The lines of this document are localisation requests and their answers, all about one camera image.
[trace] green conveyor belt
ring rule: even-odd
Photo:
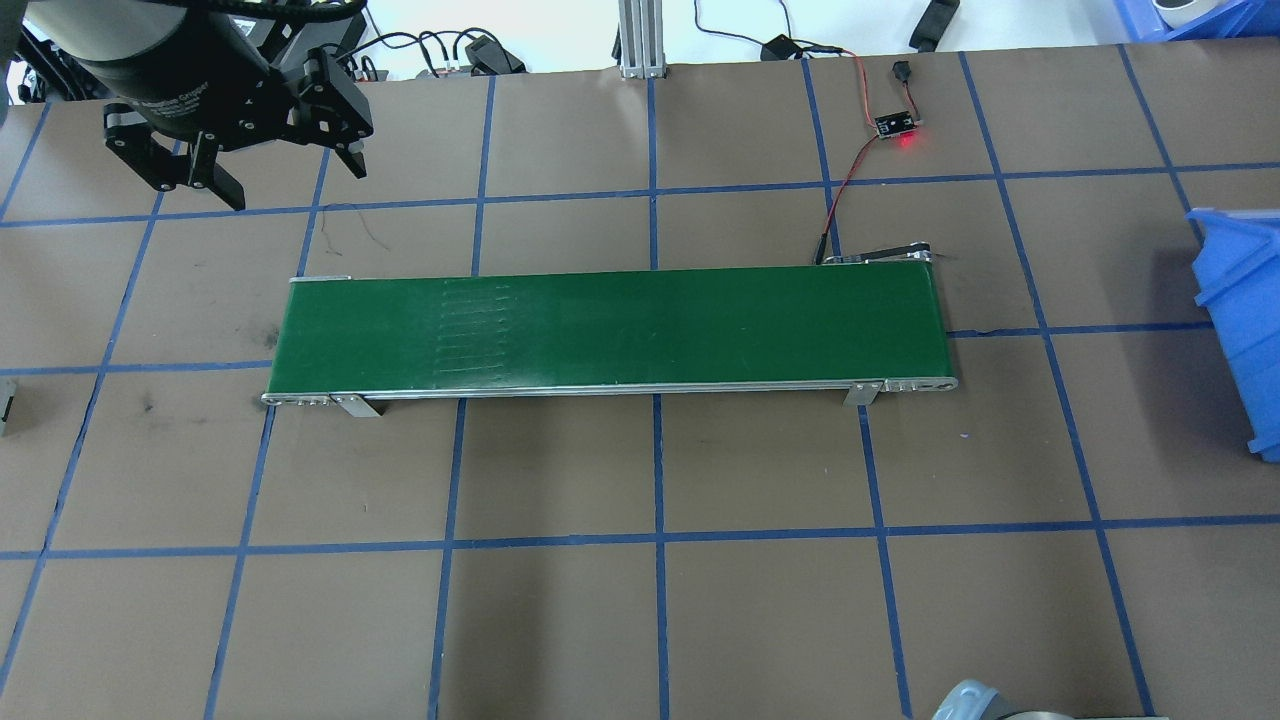
[[[932,270],[895,261],[294,282],[264,400],[950,379]]]

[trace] electrical cable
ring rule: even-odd
[[[739,35],[736,32],[726,32],[723,29],[708,29],[708,28],[703,27],[701,20],[699,20],[699,18],[698,18],[698,0],[694,0],[694,27],[696,27],[698,29],[705,32],[707,35],[721,35],[721,36],[724,36],[724,37],[736,37],[739,40],[745,40],[748,42],[754,42],[754,44],[759,45],[760,47],[764,47],[764,44],[760,42],[759,40],[755,40],[754,37],[748,37],[745,35]]]
[[[209,10],[260,20],[288,20],[294,23],[332,23],[360,14],[369,0],[346,0],[321,5],[268,5],[247,0],[142,0],[152,5],[169,5],[187,10]]]
[[[787,0],[778,0],[782,5],[782,17],[787,19],[787,37],[791,37],[791,10],[787,9]]]
[[[877,140],[879,140],[878,135],[863,145],[863,149],[859,150],[858,155],[854,158],[854,164],[850,165],[849,173],[845,176],[845,182],[840,183],[840,190],[836,191],[836,197],[831,201],[831,210],[827,211],[827,222],[822,225],[822,236],[818,238],[818,250],[813,254],[814,265],[822,265],[822,261],[826,260],[823,255],[827,254],[827,236],[831,234],[831,224],[836,220],[836,208],[840,205],[840,197],[845,193],[845,188],[849,187],[849,183],[854,179],[854,173],[856,173],[858,168],[861,167],[863,160],[867,159],[867,152],[872,149],[872,145]]]

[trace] blue grid line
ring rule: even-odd
[[[257,496],[262,489],[262,473],[266,469],[266,452],[271,445],[271,428],[275,425],[275,407],[266,409],[262,419],[262,437],[257,443],[257,459],[253,462],[253,480],[250,483],[248,500],[244,505],[244,523],[241,525],[239,546],[236,547],[236,568],[232,570],[232,584],[227,591],[227,610],[223,614],[223,626],[218,634],[218,651],[214,653],[214,671],[209,675],[209,693],[205,696],[205,720],[214,720],[218,708],[218,691],[223,684],[223,669],[227,666],[227,646],[232,639],[232,624],[236,621],[236,603],[239,601],[241,582],[244,579],[244,561],[248,556],[248,538],[253,533],[253,518],[257,514]]]
[[[863,461],[867,464],[867,487],[870,492],[872,518],[876,523],[876,551],[879,555],[881,580],[884,584],[884,612],[888,616],[888,639],[893,648],[893,673],[897,675],[897,698],[902,716],[911,715],[911,688],[906,682],[906,657],[902,652],[902,632],[897,618],[897,593],[893,592],[893,565],[888,556],[888,533],[884,527],[884,509],[879,497],[879,477],[876,473],[876,450],[872,445],[872,424],[867,406],[858,406],[858,425],[863,438]]]
[[[1192,204],[1187,200],[1187,191],[1183,188],[1183,181],[1178,177],[1178,170],[1174,168],[1174,159],[1169,155],[1165,138],[1160,135],[1160,128],[1156,127],[1156,115],[1152,114],[1151,105],[1147,104],[1147,96],[1142,92],[1142,85],[1138,83],[1138,76],[1133,72],[1133,63],[1129,61],[1129,51],[1125,50],[1124,45],[1116,45],[1116,51],[1120,53],[1120,61],[1124,63],[1124,72],[1129,76],[1129,85],[1133,86],[1133,94],[1138,99],[1138,105],[1142,106],[1142,114],[1147,118],[1151,137],[1156,141],[1156,149],[1160,150],[1160,159],[1165,161],[1165,172],[1169,173],[1169,179],[1174,183],[1174,191],[1178,192],[1178,201],[1183,204],[1183,215],[1185,215],[1192,211]],[[1204,245],[1204,233],[1199,225],[1192,220],[1187,220],[1187,223],[1190,225],[1192,232],[1196,233],[1196,241]]]
[[[9,205],[13,204],[13,196],[18,193],[18,183],[22,182],[22,174],[27,172],[27,163],[31,161],[31,154],[36,150],[36,141],[40,140],[40,132],[45,129],[45,120],[49,119],[50,108],[52,108],[52,102],[45,102],[45,106],[40,110],[40,118],[36,120],[35,129],[31,131],[31,140],[27,141],[27,149],[23,150],[22,160],[18,160],[18,169],[13,173],[9,190],[4,193],[4,204],[0,205],[0,219],[4,219],[9,214]]]
[[[649,269],[658,269],[658,94],[654,78],[645,79],[645,122],[649,145]]]
[[[822,117],[818,114],[818,94],[813,88],[813,73],[809,69],[809,59],[800,58],[800,70],[804,73],[804,91],[809,96],[809,115],[813,117],[813,136],[818,141],[818,164],[822,168],[822,192],[827,200],[827,211],[831,211],[831,165],[827,161],[827,140],[822,135]],[[840,247],[840,225],[831,220],[831,251],[833,255],[844,255]]]
[[[108,365],[108,373],[207,373],[214,370],[257,370],[270,368],[270,360],[234,360],[224,363],[132,363]]]
[[[649,150],[649,269],[658,269],[658,92],[654,78],[645,83]],[[671,720],[671,653],[667,648],[667,501],[663,469],[662,396],[653,396],[653,557],[654,621],[658,646],[658,717]]]
[[[296,277],[307,270],[307,258],[311,254],[311,240],[315,236],[316,215],[320,211],[320,196],[324,193],[324,179],[329,172],[330,150],[320,155],[320,168],[316,170],[316,184],[311,192],[311,206],[307,210],[307,229],[298,249]],[[209,678],[209,694],[205,697],[205,720],[212,720],[218,707],[218,691],[221,687],[223,667],[227,661],[227,646],[230,642],[232,624],[236,621],[236,605],[239,602],[241,580],[244,577],[244,562],[248,557],[248,543],[253,533],[253,518],[257,515],[257,496],[262,489],[262,474],[266,470],[266,456],[271,445],[271,429],[275,427],[275,407],[266,409],[262,419],[262,437],[259,441],[257,457],[253,462],[253,478],[250,482],[248,500],[244,502],[244,523],[241,525],[239,544],[236,548],[236,568],[232,570],[230,588],[227,591],[227,610],[223,615],[221,632],[218,635],[218,651],[214,655],[214,671]]]
[[[302,234],[302,250],[298,252],[298,270],[294,273],[300,278],[307,274],[307,260],[311,258],[311,240],[316,234],[316,217],[320,214],[320,195],[324,193],[324,178],[329,172],[330,152],[325,147],[320,155],[320,170],[316,173],[315,190],[311,191],[311,206],[307,209],[307,229]]]
[[[1071,401],[1066,392],[1066,382],[1062,379],[1062,369],[1059,365],[1057,351],[1053,347],[1053,337],[1050,332],[1048,322],[1044,319],[1044,307],[1041,304],[1039,291],[1036,287],[1036,275],[1032,272],[1030,259],[1027,255],[1027,247],[1023,243],[1021,231],[1018,227],[1014,205],[1009,197],[1009,187],[1006,186],[1004,174],[1001,173],[1000,158],[996,155],[996,146],[991,138],[991,129],[987,127],[987,117],[982,109],[982,100],[978,97],[978,86],[974,83],[973,72],[969,68],[969,59],[965,53],[960,53],[959,59],[960,68],[964,70],[965,83],[969,86],[969,97],[973,100],[973,108],[978,117],[978,127],[982,131],[982,138],[987,146],[987,154],[991,156],[991,167],[996,173],[996,186],[1000,190],[1000,201],[1005,209],[1009,231],[1014,238],[1014,247],[1018,250],[1018,261],[1021,265],[1023,275],[1027,279],[1027,290],[1030,293],[1032,307],[1036,311],[1036,323],[1039,327],[1041,337],[1044,342],[1044,354],[1048,360],[1050,373],[1053,377],[1053,386],[1057,391],[1059,405],[1062,409],[1062,419],[1066,423],[1066,432],[1071,441],[1071,451],[1075,456],[1076,470],[1080,475],[1080,487],[1084,492],[1084,500],[1089,507],[1089,518],[1092,520],[1094,536],[1098,541],[1098,552],[1107,575],[1107,584],[1111,589],[1111,600],[1115,605],[1116,618],[1120,621],[1120,633],[1124,637],[1125,650],[1129,655],[1129,665],[1133,671],[1134,685],[1138,691],[1138,698],[1142,702],[1144,714],[1155,715],[1151,702],[1151,691],[1147,685],[1147,676],[1142,667],[1142,659],[1138,655],[1138,643],[1134,639],[1133,628],[1129,624],[1129,611],[1125,606],[1124,593],[1120,588],[1120,578],[1116,574],[1115,560],[1111,557],[1111,546],[1107,541],[1106,529],[1102,525],[1102,514],[1098,509],[1098,500],[1093,492],[1093,479],[1089,475],[1088,462],[1084,459],[1084,446],[1080,442],[1080,436],[1075,424],[1075,414],[1071,410]]]
[[[147,247],[151,245],[151,233],[155,231],[155,218],[160,213],[160,205],[164,202],[164,193],[157,192],[155,202],[151,205],[151,215],[147,220],[147,227],[142,232],[142,240],[138,242],[138,251],[133,258],[133,268],[129,270],[129,279],[124,284],[124,293],[120,297],[120,307],[115,311],[115,322],[111,324],[111,334],[108,337],[106,348],[102,350],[102,361],[99,365],[97,375],[93,379],[93,391],[88,396],[88,405],[84,407],[84,419],[81,420],[79,430],[76,434],[76,442],[72,445],[70,456],[67,460],[67,471],[63,473],[63,480],[58,487],[58,500],[54,502],[54,511],[49,518],[49,525],[45,528],[45,539],[41,544],[40,553],[36,556],[36,565],[31,571],[31,580],[27,583],[27,592],[22,600],[22,607],[18,611],[18,620],[14,623],[13,634],[9,638],[9,647],[5,651],[4,661],[0,664],[0,696],[4,696],[5,685],[9,683],[9,673],[13,670],[13,661],[18,653],[18,643],[22,642],[22,633],[27,626],[27,619],[31,615],[31,606],[36,598],[36,589],[40,587],[40,579],[45,573],[45,564],[49,560],[49,552],[54,544],[54,536],[58,533],[58,523],[63,518],[63,511],[67,509],[67,497],[70,492],[72,479],[76,477],[76,469],[79,465],[81,452],[84,450],[84,438],[88,436],[88,425],[93,420],[93,410],[97,407],[97,398],[102,392],[102,382],[106,379],[106,368],[111,363],[111,355],[115,352],[115,343],[120,337],[120,328],[124,325],[124,315],[129,310],[129,301],[133,299],[133,290],[137,287],[138,275],[142,273],[142,260],[146,258]]]
[[[1274,163],[1219,163],[1208,165],[1174,165],[1175,173],[1202,173],[1202,172],[1228,172],[1228,170],[1263,170],[1280,169],[1280,161]],[[1039,178],[1075,178],[1096,176],[1143,176],[1169,173],[1170,168],[1116,168],[1116,169],[1084,169],[1084,170],[1033,170],[1021,173],[1006,173],[1005,179],[1039,179]],[[991,173],[966,173],[952,176],[905,176],[886,178],[854,178],[850,186],[878,186],[878,184],[924,184],[945,182],[977,182],[993,181]],[[689,187],[659,187],[630,188],[630,190],[603,190],[588,192],[556,192],[541,195],[498,195],[486,196],[485,204],[508,202],[554,202],[561,200],[603,200],[613,197],[659,197],[667,195],[710,195],[722,192],[768,192],[778,190],[814,190],[824,188],[831,191],[842,182],[841,179],[827,181],[800,181],[778,183],[748,183],[748,184],[718,184],[718,186],[689,186]],[[434,208],[448,205],[475,205],[475,197],[444,197],[424,200],[388,200],[380,202],[330,202],[321,205],[320,210],[329,213],[362,211],[362,210],[388,210],[396,208]],[[252,208],[248,210],[206,210],[187,213],[166,213],[156,218],[157,222],[169,220],[198,220],[205,218],[232,218],[246,215],[289,215],[310,213],[310,205],[287,208]],[[4,220],[0,228],[32,228],[32,227],[60,227],[60,225],[96,225],[113,223],[141,223],[150,220],[150,215],[99,215],[91,218],[54,218],[40,220]]]
[[[493,96],[497,88],[494,78],[489,76],[489,92],[484,106],[484,136],[480,143],[480,181],[476,183],[476,227],[471,238],[471,275],[480,274],[480,242],[484,237],[484,205],[489,201],[485,196],[489,184],[489,141],[493,137]]]
[[[1070,533],[1092,530],[1093,520],[1044,520],[1027,523],[965,523],[955,525],[886,525],[883,533],[888,537],[931,537],[931,536],[996,536],[1018,533]],[[1242,525],[1280,525],[1280,514],[1260,515],[1189,515],[1172,518],[1114,518],[1101,520],[1108,530],[1153,529],[1153,528],[1204,528]],[[756,530],[687,530],[662,533],[664,544],[684,544],[700,542],[758,542],[758,541],[799,541],[799,539],[847,539],[874,538],[881,530],[874,527],[846,528],[774,528]],[[346,543],[306,543],[306,544],[251,544],[244,548],[248,556],[270,555],[355,555],[362,552],[408,552],[424,550],[444,550],[445,544],[454,551],[467,550],[509,550],[527,547],[588,547],[609,544],[648,544],[658,542],[658,533],[600,533],[576,536],[541,536],[511,538],[476,538],[420,541],[374,541]],[[50,550],[49,560],[111,560],[120,557],[223,557],[239,552],[237,546],[193,546],[193,547],[118,547],[118,548],[69,548]],[[40,555],[36,550],[0,551],[0,561],[33,560]]]
[[[658,623],[658,716],[671,719],[671,653],[667,647],[667,501],[663,465],[662,396],[653,396],[653,528]]]
[[[444,626],[449,614],[449,579],[453,574],[453,537],[458,527],[458,488],[462,484],[462,441],[466,433],[466,424],[467,401],[463,398],[458,401],[458,414],[453,424],[453,457],[449,464],[449,502],[444,511],[440,588],[435,598],[435,633],[431,639],[431,675],[428,684],[426,701],[428,720],[438,720],[440,716],[440,678],[444,674]]]

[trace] blue storage bin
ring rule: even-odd
[[[1116,0],[1133,40],[1212,40],[1280,35],[1280,0],[1226,0],[1203,17],[1170,29],[1151,0]]]
[[[1196,209],[1204,247],[1192,263],[1222,352],[1257,438],[1249,450],[1280,462],[1280,210]]]

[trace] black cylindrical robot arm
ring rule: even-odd
[[[106,105],[106,146],[157,191],[209,188],[237,210],[224,150],[271,140],[332,147],[365,177],[369,102],[330,55],[273,67],[225,14],[142,0],[33,0],[27,18],[120,96]],[[159,132],[187,143],[170,156]]]

